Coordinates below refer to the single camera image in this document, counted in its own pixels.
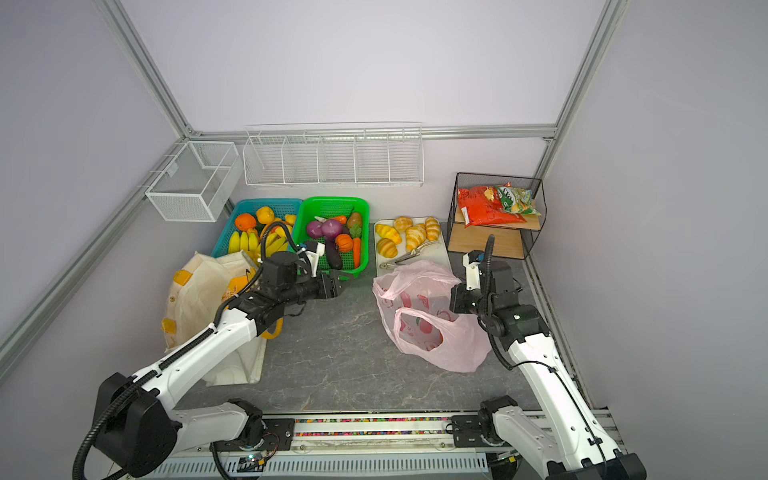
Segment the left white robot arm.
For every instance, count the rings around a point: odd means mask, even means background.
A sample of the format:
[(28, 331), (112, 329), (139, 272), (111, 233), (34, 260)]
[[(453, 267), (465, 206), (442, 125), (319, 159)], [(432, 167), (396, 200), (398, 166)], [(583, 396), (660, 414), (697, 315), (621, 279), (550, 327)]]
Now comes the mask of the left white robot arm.
[(318, 267), (329, 257), (332, 240), (288, 244), (286, 251), (261, 255), (255, 275), (217, 307), (201, 332), (136, 373), (115, 373), (101, 383), (91, 427), (73, 460), (73, 478), (85, 478), (92, 449), (118, 465), (113, 476), (119, 479), (145, 476), (171, 455), (204, 444), (232, 442), (243, 449), (265, 444), (263, 412), (246, 400), (189, 410), (176, 406), (226, 357), (288, 317), (288, 307), (341, 294), (343, 272)]

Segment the yellow snack bag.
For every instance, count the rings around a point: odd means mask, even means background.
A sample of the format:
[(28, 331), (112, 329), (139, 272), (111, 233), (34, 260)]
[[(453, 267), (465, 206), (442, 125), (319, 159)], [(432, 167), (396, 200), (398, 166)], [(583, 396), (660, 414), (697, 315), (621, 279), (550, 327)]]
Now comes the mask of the yellow snack bag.
[(227, 300), (233, 297), (234, 295), (238, 294), (240, 291), (242, 291), (246, 287), (246, 285), (253, 278), (254, 275), (255, 275), (254, 271), (247, 270), (243, 276), (239, 276), (231, 279), (225, 290), (225, 293), (222, 296), (222, 299)]

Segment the white canvas tote bag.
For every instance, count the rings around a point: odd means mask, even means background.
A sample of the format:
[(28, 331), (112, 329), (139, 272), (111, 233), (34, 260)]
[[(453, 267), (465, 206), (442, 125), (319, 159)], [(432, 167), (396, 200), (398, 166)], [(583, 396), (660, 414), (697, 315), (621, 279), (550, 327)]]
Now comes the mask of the white canvas tote bag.
[[(161, 322), (168, 353), (200, 333), (214, 319), (229, 281), (256, 264), (244, 252), (214, 258), (197, 253), (174, 276)], [(267, 340), (239, 347), (202, 377), (207, 386), (256, 384), (262, 378)]]

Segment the pink plastic grocery bag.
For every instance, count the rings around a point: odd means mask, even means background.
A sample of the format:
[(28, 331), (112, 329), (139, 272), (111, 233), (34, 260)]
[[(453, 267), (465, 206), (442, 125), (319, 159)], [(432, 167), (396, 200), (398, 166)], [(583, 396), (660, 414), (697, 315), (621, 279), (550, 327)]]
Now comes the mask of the pink plastic grocery bag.
[(456, 373), (472, 373), (484, 363), (491, 345), (477, 316), (459, 314), (450, 305), (459, 284), (449, 268), (430, 261), (373, 280), (383, 328), (401, 353)]

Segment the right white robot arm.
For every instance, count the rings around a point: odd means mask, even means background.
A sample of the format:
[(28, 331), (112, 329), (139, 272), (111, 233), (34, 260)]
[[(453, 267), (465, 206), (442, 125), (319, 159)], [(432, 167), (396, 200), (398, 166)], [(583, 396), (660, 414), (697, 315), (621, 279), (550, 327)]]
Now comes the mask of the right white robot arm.
[(484, 438), (508, 444), (543, 479), (644, 479), (647, 471), (609, 435), (562, 362), (545, 319), (519, 300), (509, 267), (493, 258), (495, 238), (463, 257), (465, 280), (452, 290), (451, 306), (472, 314), (502, 366), (520, 372), (544, 416), (542, 430), (509, 396), (482, 402), (478, 419)]

